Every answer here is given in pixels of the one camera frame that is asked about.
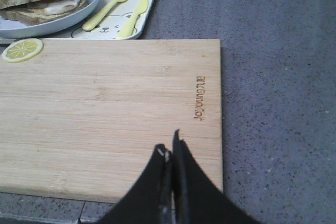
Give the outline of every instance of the black object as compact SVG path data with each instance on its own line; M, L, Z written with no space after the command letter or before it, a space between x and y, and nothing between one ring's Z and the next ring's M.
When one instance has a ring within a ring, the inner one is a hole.
M173 154L156 145L134 186L97 224L173 223L172 193L177 224L258 223L213 185L176 131Z

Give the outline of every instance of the lemon slice decal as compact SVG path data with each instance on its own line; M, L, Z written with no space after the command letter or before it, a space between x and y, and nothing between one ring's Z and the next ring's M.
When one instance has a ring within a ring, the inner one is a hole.
M21 62L38 55L42 49L40 39L22 39L10 44L1 55L7 62Z

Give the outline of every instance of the wood grain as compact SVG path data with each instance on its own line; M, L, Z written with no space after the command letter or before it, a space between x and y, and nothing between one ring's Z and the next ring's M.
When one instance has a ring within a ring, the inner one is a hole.
M0 191L116 202L176 129L222 189L220 56L218 39L45 39L1 61Z

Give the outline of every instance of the gray countertop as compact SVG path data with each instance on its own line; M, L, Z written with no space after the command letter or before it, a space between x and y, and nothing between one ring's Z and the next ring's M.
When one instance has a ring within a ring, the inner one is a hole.
M262 223L336 223L336 0L156 0L140 39L219 38L224 193ZM0 223L111 204L0 193Z

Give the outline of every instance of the light blue plate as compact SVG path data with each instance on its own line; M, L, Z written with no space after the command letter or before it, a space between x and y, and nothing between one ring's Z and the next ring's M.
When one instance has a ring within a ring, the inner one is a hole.
M99 0L89 0L89 5L76 13L35 26L26 26L18 21L11 21L0 17L0 37L20 39L38 37L61 31L77 24L89 16L97 6L98 1Z

